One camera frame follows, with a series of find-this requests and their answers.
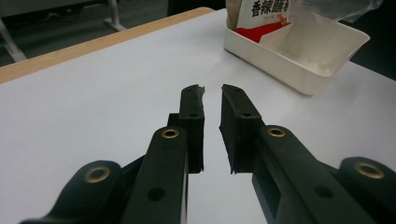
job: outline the wooden table edge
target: wooden table edge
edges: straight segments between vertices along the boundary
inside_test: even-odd
[[[143,25],[136,26],[134,28],[117,32],[112,35],[106,35],[99,37],[75,46],[71,46],[65,49],[59,49],[51,53],[40,55],[26,61],[19,63],[13,63],[0,67],[0,84],[29,75],[33,72],[51,67],[58,63],[63,63],[85,54],[104,49],[121,42],[145,35],[162,28],[178,24],[183,21],[187,21],[207,13],[213,12],[214,10],[209,7],[198,7],[196,9],[186,11],[171,17],[166,17],[157,21],[152,21]]]

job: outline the white table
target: white table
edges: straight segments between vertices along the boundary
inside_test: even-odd
[[[205,86],[205,171],[190,175],[190,224],[265,223],[251,175],[230,175],[219,132],[221,86],[244,89],[264,122],[289,128],[318,160],[362,156],[396,170],[396,82],[347,63],[308,97],[227,52],[226,11],[143,35],[0,85],[0,223],[42,217],[84,164],[145,154]]]

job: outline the white plastic tray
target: white plastic tray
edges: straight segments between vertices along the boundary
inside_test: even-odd
[[[260,44],[226,28],[224,48],[307,95],[321,92],[370,36],[341,23],[290,24]]]

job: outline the chair leg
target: chair leg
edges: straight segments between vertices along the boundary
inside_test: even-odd
[[[111,18],[105,19],[105,22],[116,31],[126,30],[126,28],[120,24],[119,10],[117,8],[117,0],[108,0],[108,6],[110,7]]]
[[[12,57],[14,62],[20,62],[26,60],[26,56],[23,52],[18,48],[17,44],[12,39],[11,35],[8,32],[7,27],[4,25],[3,21],[0,18],[0,34],[5,40],[6,50],[8,51],[9,55]]]

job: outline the black plastic bracket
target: black plastic bracket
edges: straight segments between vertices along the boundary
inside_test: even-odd
[[[188,174],[204,169],[204,91],[182,91],[179,113],[155,132],[145,156],[122,169],[114,161],[85,165],[45,217],[22,224],[186,223]]]
[[[265,125],[240,88],[222,87],[220,131],[232,172],[253,173],[268,223],[394,223],[394,172],[363,158],[339,171],[317,161],[291,131]]]

